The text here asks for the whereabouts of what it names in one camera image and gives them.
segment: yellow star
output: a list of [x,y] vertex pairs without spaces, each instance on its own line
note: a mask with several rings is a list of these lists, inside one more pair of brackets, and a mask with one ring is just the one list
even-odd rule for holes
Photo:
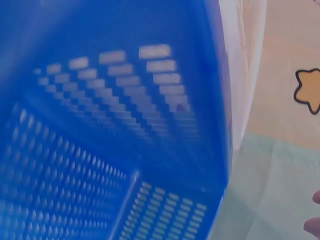
[[294,100],[306,104],[310,112],[316,115],[320,111],[320,70],[299,70],[295,76],[299,86],[294,92]]

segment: basket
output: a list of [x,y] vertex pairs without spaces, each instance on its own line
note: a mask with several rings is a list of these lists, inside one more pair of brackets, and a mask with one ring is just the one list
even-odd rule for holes
[[2,95],[1,239],[205,239],[232,151],[218,2],[32,3],[15,24],[45,34]]

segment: perforated pattern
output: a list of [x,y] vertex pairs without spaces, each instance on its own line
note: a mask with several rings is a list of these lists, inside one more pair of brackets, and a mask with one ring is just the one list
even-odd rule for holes
[[194,240],[207,207],[142,182],[119,240]]
[[129,184],[127,173],[57,133],[18,104],[0,161],[4,239],[104,239]]
[[197,122],[185,92],[178,66],[169,45],[148,45],[139,48],[143,75],[139,75],[124,50],[102,52],[96,59],[86,56],[54,63],[33,71],[43,90],[61,106],[90,126],[103,129],[126,129],[138,138],[172,138],[168,119],[161,111],[161,102],[150,95],[150,86],[158,93],[173,114],[173,119],[186,140],[199,140]]

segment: fingertip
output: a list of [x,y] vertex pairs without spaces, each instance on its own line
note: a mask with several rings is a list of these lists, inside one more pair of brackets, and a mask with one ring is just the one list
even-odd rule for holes
[[314,217],[307,220],[303,225],[303,229],[314,235],[316,238],[320,238],[320,217]]
[[320,190],[313,194],[312,201],[314,201],[316,204],[320,204]]

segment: ventilation hole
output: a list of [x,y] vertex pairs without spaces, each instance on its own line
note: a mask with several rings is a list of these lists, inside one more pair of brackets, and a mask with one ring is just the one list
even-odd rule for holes
[[14,128],[13,134],[12,134],[12,140],[15,142],[19,135],[19,129],[17,127]]
[[184,95],[185,87],[183,85],[161,85],[159,92],[162,95]]
[[80,80],[96,79],[97,78],[97,69],[90,68],[90,69],[79,71],[78,78]]
[[123,50],[102,52],[99,54],[99,64],[107,65],[121,63],[126,60],[126,53]]
[[88,89],[104,88],[105,86],[106,86],[106,83],[104,79],[92,80],[86,83],[86,87]]
[[54,63],[46,66],[46,72],[48,74],[58,74],[61,71],[61,64],[60,63]]
[[89,58],[86,56],[71,59],[69,61],[69,69],[85,69],[89,66]]
[[186,198],[183,198],[182,201],[186,204],[186,205],[189,205],[189,206],[192,206],[193,205],[193,202],[189,199],[186,199]]

